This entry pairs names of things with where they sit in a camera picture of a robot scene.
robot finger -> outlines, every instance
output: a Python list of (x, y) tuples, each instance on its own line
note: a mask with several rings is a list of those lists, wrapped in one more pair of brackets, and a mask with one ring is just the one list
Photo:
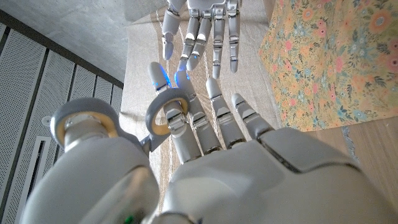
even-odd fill
[(240, 94), (235, 93), (232, 96), (232, 104), (242, 118), (252, 139), (258, 139), (260, 135), (274, 130), (264, 118), (251, 108)]
[(206, 87), (226, 148), (231, 149), (237, 143), (246, 142), (242, 131), (221, 94), (217, 81), (214, 78), (207, 79)]
[(225, 20), (216, 19), (214, 21), (214, 41), (213, 41), (213, 78), (218, 78), (221, 71), (221, 54), (223, 53)]
[(178, 12), (187, 0), (168, 0), (169, 8), (165, 11), (162, 26), (163, 58), (170, 59), (173, 54), (173, 39), (180, 26), (180, 15)]
[(148, 66), (148, 72), (157, 95), (171, 87), (169, 77), (159, 63), (151, 62)]
[(239, 35), (241, 27), (241, 18), (237, 7), (237, 0), (230, 0), (228, 8), (229, 52), (231, 56), (230, 66), (233, 73), (238, 70)]
[(174, 76), (175, 82), (179, 88), (183, 89), (189, 97), (190, 109), (189, 113), (192, 119), (193, 127), (195, 128), (200, 147), (203, 154), (209, 154), (213, 151), (222, 150), (220, 141), (217, 138), (214, 129), (208, 121), (205, 111), (195, 93), (193, 85), (189, 80), (186, 71), (179, 71)]
[(164, 113), (166, 114), (172, 141), (178, 158), (183, 164), (201, 157), (201, 152), (192, 129), (187, 122), (187, 117), (182, 112), (180, 104), (176, 101), (164, 106)]
[(199, 18), (191, 17), (188, 23), (187, 34), (185, 36), (184, 46), (182, 49), (180, 63), (178, 64), (179, 71), (187, 69), (187, 61), (192, 54), (193, 46), (198, 36), (199, 31)]
[(197, 41), (195, 42), (195, 45), (193, 46), (192, 54), (191, 54), (191, 56), (189, 56), (189, 59), (187, 62), (187, 69), (189, 71), (192, 71), (198, 65), (198, 63), (200, 61), (200, 57), (203, 55), (203, 53), (205, 51), (206, 43), (210, 36), (210, 30), (211, 30), (210, 19), (203, 18), (200, 21), (200, 27), (199, 27)]

concrete ceiling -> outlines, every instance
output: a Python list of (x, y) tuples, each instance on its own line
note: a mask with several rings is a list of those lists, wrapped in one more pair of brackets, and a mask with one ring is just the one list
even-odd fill
[(166, 4), (166, 0), (2, 0), (0, 9), (124, 82), (125, 27)]

floral fabric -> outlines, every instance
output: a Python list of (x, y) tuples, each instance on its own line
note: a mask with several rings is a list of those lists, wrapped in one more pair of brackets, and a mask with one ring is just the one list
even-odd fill
[(259, 55), (285, 126), (398, 115), (396, 0), (277, 0)]

wooden floor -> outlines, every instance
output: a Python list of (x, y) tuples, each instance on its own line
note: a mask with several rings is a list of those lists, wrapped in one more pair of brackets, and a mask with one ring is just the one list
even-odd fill
[[(398, 117), (348, 128), (363, 171), (398, 211)], [(308, 134), (349, 155), (342, 128)]]

green light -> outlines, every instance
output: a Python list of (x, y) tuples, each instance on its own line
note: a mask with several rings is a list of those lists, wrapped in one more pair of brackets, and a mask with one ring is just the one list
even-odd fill
[(133, 217), (132, 215), (130, 215), (129, 217), (127, 217), (127, 218), (124, 220), (124, 224), (132, 224), (133, 221), (134, 221), (134, 217)]

